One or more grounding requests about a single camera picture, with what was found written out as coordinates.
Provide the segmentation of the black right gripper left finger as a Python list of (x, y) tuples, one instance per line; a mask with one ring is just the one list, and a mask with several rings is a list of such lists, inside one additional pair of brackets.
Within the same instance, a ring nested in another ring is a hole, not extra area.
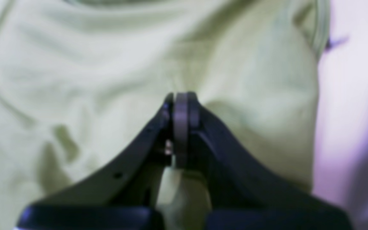
[(137, 137), (103, 168), (27, 206), (18, 230), (164, 230), (155, 209), (167, 166), (188, 162), (188, 94), (169, 93)]

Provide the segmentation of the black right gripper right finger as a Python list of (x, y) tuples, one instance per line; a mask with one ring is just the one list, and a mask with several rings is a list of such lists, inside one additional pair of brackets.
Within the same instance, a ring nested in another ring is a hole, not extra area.
[(206, 230), (352, 230), (341, 209), (275, 175), (188, 93), (188, 169), (202, 173), (212, 205)]

